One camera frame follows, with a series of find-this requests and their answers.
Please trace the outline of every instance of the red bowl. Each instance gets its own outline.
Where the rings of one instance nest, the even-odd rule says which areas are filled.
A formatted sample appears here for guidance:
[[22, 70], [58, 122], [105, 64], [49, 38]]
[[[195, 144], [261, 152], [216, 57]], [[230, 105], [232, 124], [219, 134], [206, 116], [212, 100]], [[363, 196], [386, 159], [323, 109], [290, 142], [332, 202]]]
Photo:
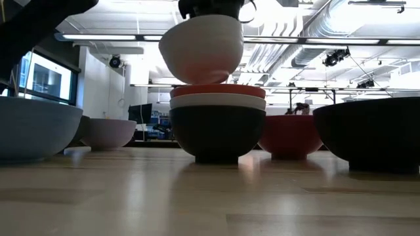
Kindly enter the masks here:
[[249, 85], [231, 85], [231, 84], [208, 84], [208, 85], [188, 85], [174, 88], [171, 91], [171, 98], [199, 93], [232, 93], [256, 96], [265, 99], [265, 90], [259, 87]]
[[301, 160], [322, 146], [311, 115], [267, 116], [259, 145], [273, 159]]

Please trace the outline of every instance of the computer monitor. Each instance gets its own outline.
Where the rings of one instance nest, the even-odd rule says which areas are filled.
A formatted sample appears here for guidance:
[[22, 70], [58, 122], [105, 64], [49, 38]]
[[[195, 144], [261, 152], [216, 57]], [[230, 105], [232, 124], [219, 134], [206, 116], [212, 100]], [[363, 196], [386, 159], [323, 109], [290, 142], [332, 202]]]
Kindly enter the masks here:
[[152, 104], [130, 106], [129, 120], [136, 121], [137, 124], [148, 124], [152, 117]]

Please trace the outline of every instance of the table surface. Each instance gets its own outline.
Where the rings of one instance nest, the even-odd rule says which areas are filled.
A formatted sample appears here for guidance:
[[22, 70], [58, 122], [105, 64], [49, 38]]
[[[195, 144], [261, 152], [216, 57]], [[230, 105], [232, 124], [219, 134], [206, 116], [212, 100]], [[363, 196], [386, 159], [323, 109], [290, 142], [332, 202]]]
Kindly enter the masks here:
[[181, 149], [68, 149], [0, 168], [0, 233], [65, 236], [418, 235], [420, 179], [350, 174], [319, 151], [238, 166], [195, 165]]

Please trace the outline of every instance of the ceiling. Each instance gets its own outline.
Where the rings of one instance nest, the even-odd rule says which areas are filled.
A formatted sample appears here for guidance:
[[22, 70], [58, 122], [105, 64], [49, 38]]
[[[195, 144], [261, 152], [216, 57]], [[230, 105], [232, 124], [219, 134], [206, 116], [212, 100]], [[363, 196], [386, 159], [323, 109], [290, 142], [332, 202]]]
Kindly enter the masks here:
[[[25, 5], [29, 0], [15, 1]], [[301, 1], [312, 1], [314, 4], [309, 8], [300, 7], [298, 10], [293, 10], [279, 7], [276, 0], [256, 0], [260, 15], [269, 15], [269, 11], [273, 11], [273, 9], [280, 9], [281, 14], [273, 13], [272, 17], [265, 16], [263, 20], [266, 22], [259, 28], [252, 27], [251, 24], [244, 25], [244, 35], [264, 35], [264, 29], [267, 30], [270, 27], [270, 21], [273, 21], [273, 18], [281, 18], [285, 26], [300, 24], [302, 28], [303, 24], [327, 2], [327, 0]], [[420, 35], [420, 18], [417, 15], [420, 14], [420, 1], [406, 1], [408, 7], [402, 14], [397, 14], [396, 8], [377, 7], [364, 12], [349, 12], [347, 18], [338, 18], [334, 23], [345, 25], [355, 19], [363, 20], [362, 26], [352, 32], [349, 37], [418, 37]], [[67, 18], [57, 29], [63, 33], [163, 34], [183, 21], [177, 5], [177, 1], [170, 0], [100, 0], [96, 7], [84, 14]], [[301, 17], [300, 23], [294, 23], [293, 17], [296, 15]], [[291, 33], [297, 35], [300, 30]], [[104, 53], [102, 49], [105, 49], [106, 52], [110, 49], [141, 47], [144, 49], [144, 56], [150, 63], [150, 78], [154, 83], [179, 83], [167, 69], [158, 51], [157, 43], [106, 42], [89, 46], [94, 48], [92, 50], [94, 53], [98, 49], [98, 52]], [[270, 83], [284, 86], [292, 80], [302, 87], [323, 87], [326, 85], [355, 87], [358, 81], [363, 80], [365, 72], [373, 72], [378, 82], [388, 86], [386, 82], [390, 81], [391, 73], [396, 73], [401, 66], [411, 61], [420, 60], [420, 48], [418, 47], [350, 47], [349, 49], [354, 60], [347, 58], [335, 67], [326, 68], [322, 64], [322, 60], [326, 56], [323, 53], [313, 59], [305, 69], [290, 69], [284, 65], [281, 73], [277, 73], [276, 76], [272, 75], [265, 85]], [[230, 78], [231, 80], [239, 83], [249, 83], [250, 81], [255, 83], [261, 78], [262, 75], [256, 75], [252, 79], [241, 79], [244, 78], [242, 74], [245, 75], [247, 64], [255, 51], [256, 45], [245, 45], [241, 68], [238, 68], [238, 71]]]

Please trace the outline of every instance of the pink bowl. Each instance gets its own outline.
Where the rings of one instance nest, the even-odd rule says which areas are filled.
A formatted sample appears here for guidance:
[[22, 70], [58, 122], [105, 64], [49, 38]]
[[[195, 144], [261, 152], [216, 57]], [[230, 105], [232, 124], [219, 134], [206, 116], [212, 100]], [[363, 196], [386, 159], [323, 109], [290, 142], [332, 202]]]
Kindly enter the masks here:
[[311, 115], [267, 116], [259, 145], [273, 159], [306, 159], [322, 146]]
[[130, 142], [136, 125], [134, 121], [91, 119], [87, 133], [81, 141], [92, 150], [120, 148]]

